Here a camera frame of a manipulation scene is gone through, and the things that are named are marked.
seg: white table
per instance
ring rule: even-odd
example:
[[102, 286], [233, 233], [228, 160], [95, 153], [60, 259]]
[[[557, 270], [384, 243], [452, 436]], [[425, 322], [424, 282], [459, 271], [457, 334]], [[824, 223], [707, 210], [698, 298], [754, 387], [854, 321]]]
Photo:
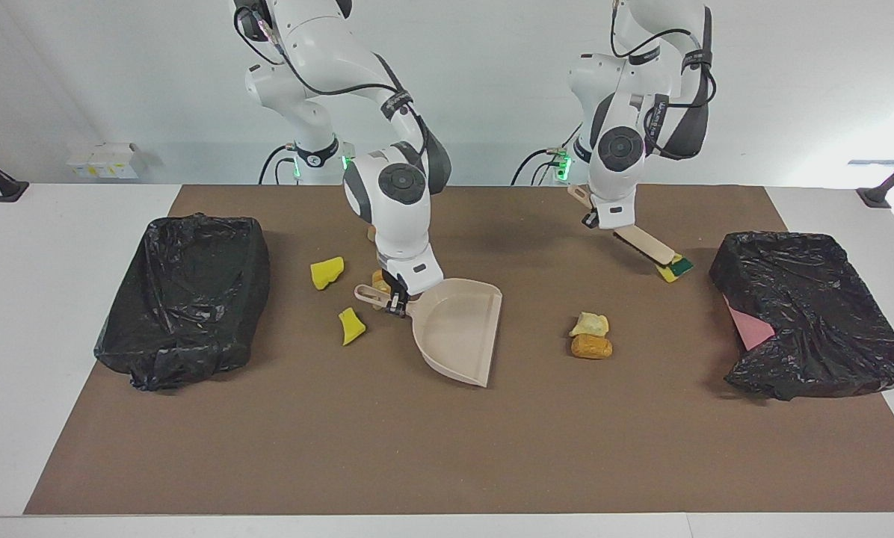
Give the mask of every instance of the white table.
[[[141, 232], [178, 190], [34, 185], [0, 205], [0, 536], [894, 536], [894, 514], [21, 517], [95, 363], [92, 347]], [[843, 245], [894, 327], [890, 212], [865, 208], [853, 191], [769, 194], [790, 229]], [[887, 401], [894, 412], [894, 391]]]

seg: black clamp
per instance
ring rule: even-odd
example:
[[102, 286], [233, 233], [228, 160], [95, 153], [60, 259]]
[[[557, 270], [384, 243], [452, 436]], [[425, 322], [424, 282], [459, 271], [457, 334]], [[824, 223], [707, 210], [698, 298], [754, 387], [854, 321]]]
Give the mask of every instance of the black clamp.
[[699, 68], [700, 65], [706, 65], [706, 67], [713, 66], [713, 51], [704, 51], [703, 49], [697, 49], [693, 52], [689, 52], [689, 54], [687, 55], [684, 55], [682, 70], [680, 71], [686, 71], [687, 67], [696, 69]]
[[588, 212], [587, 217], [583, 217], [583, 225], [590, 229], [600, 228], [600, 211], [597, 211], [594, 208], [593, 211]]
[[300, 147], [296, 147], [295, 150], [298, 153], [298, 157], [301, 157], [308, 167], [320, 168], [324, 166], [324, 163], [327, 163], [328, 159], [337, 154], [338, 149], [341, 149], [341, 143], [338, 142], [337, 137], [334, 137], [334, 142], [320, 151], [304, 151]]
[[384, 105], [381, 105], [381, 112], [384, 114], [385, 118], [390, 121], [398, 110], [400, 110], [402, 114], [406, 114], [408, 112], [407, 105], [412, 102], [413, 98], [407, 93], [407, 90], [400, 90], [390, 96], [390, 99], [387, 99], [384, 102]]
[[587, 151], [586, 147], [583, 147], [583, 144], [580, 143], [580, 139], [573, 141], [573, 152], [576, 153], [577, 157], [580, 157], [581, 161], [587, 164], [594, 157], [593, 151]]
[[402, 276], [393, 276], [386, 269], [382, 272], [384, 282], [390, 286], [390, 300], [384, 307], [384, 311], [400, 319], [407, 317], [407, 303], [410, 302], [410, 294], [407, 292], [407, 283]]

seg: white wall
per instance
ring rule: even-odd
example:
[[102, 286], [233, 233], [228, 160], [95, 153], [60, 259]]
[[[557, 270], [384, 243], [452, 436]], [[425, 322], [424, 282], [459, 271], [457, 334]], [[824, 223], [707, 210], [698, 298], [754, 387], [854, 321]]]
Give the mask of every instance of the white wall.
[[[826, 166], [880, 140], [875, 127], [894, 112], [894, 0], [707, 2], [721, 92], [706, 149], [691, 162], [656, 160], [650, 180], [840, 181]], [[256, 58], [228, 4], [1, 0], [0, 166], [57, 181], [67, 144], [107, 140], [138, 143], [151, 181], [253, 181], [291, 130], [245, 95]], [[563, 142], [579, 122], [567, 69], [580, 52], [608, 50], [610, 4], [359, 0], [351, 27], [412, 91], [453, 157], [454, 183], [504, 184], [526, 153]], [[12, 27], [28, 54], [6, 37]], [[327, 104], [360, 150], [392, 142], [373, 103]]]

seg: yellow sponge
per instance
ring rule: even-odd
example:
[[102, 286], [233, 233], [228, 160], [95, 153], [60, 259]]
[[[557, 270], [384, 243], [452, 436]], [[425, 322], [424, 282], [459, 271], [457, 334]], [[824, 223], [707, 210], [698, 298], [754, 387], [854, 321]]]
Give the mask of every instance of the yellow sponge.
[[693, 262], [690, 262], [690, 260], [683, 258], [682, 255], [677, 254], [673, 256], [673, 261], [670, 262], [669, 265], [656, 265], [656, 269], [659, 269], [659, 273], [663, 276], [663, 279], [672, 285], [673, 282], [679, 280], [680, 276], [689, 273], [690, 270], [693, 269]]
[[597, 314], [582, 312], [579, 321], [576, 323], [576, 327], [570, 331], [570, 336], [573, 337], [581, 334], [588, 334], [603, 338], [609, 332], [610, 321], [607, 321], [606, 316], [598, 316]]
[[357, 340], [359, 336], [366, 333], [368, 327], [358, 319], [354, 309], [347, 309], [338, 316], [341, 319], [341, 325], [344, 326], [344, 345], [350, 344]]
[[[384, 273], [382, 273], [380, 269], [376, 270], [373, 275], [371, 275], [371, 287], [390, 295], [390, 286], [388, 283], [384, 282]], [[378, 311], [383, 310], [382, 306], [373, 306], [372, 308]]]
[[343, 258], [328, 259], [327, 262], [311, 265], [311, 280], [319, 291], [323, 291], [332, 282], [337, 282], [341, 273], [344, 273]]

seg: sponge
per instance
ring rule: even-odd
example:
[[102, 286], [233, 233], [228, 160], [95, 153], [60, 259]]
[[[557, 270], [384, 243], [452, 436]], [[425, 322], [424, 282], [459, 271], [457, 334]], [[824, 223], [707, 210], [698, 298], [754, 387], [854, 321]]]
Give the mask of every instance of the sponge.
[[311, 265], [311, 280], [319, 291], [326, 289], [332, 282], [337, 282], [341, 273], [344, 273], [343, 258], [328, 259], [327, 262]]
[[588, 334], [603, 338], [609, 332], [610, 321], [607, 321], [606, 316], [597, 316], [597, 314], [582, 312], [580, 314], [580, 320], [576, 323], [576, 327], [570, 331], [570, 336], [573, 337], [581, 334]]
[[600, 361], [614, 354], [614, 345], [607, 339], [590, 334], [580, 334], [573, 339], [570, 351], [578, 359]]
[[680, 276], [689, 273], [690, 270], [693, 269], [693, 262], [690, 262], [690, 260], [683, 258], [682, 255], [677, 254], [673, 257], [673, 261], [670, 262], [669, 265], [656, 265], [656, 269], [659, 270], [663, 279], [672, 285], [673, 282], [679, 280]]
[[368, 327], [358, 319], [354, 309], [347, 309], [338, 316], [341, 319], [341, 325], [344, 326], [344, 345], [350, 344], [357, 340], [359, 336], [366, 333]]

